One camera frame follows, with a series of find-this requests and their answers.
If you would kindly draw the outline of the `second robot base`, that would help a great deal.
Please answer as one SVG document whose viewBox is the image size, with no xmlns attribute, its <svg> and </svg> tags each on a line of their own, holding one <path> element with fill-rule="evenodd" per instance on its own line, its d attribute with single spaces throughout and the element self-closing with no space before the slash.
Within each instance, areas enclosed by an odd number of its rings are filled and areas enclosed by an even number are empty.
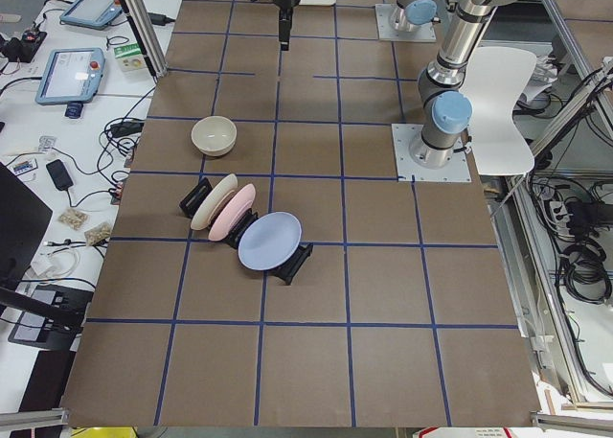
<svg viewBox="0 0 613 438">
<path fill-rule="evenodd" d="M 384 41 L 434 43 L 433 20 L 437 16 L 434 0 L 397 0 L 376 4 L 378 38 Z"/>
</svg>

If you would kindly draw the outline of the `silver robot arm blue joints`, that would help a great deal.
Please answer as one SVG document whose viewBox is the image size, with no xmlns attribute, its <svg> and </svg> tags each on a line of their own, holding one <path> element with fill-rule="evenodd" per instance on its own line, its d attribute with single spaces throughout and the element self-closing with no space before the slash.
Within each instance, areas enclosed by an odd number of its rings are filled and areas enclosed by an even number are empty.
<svg viewBox="0 0 613 438">
<path fill-rule="evenodd" d="M 429 169 L 448 163 L 457 139 L 470 121 L 470 101 L 458 92 L 464 83 L 467 62 L 496 9 L 517 0 L 455 1 L 456 9 L 437 57 L 419 77 L 426 120 L 409 151 L 416 163 Z"/>
</svg>

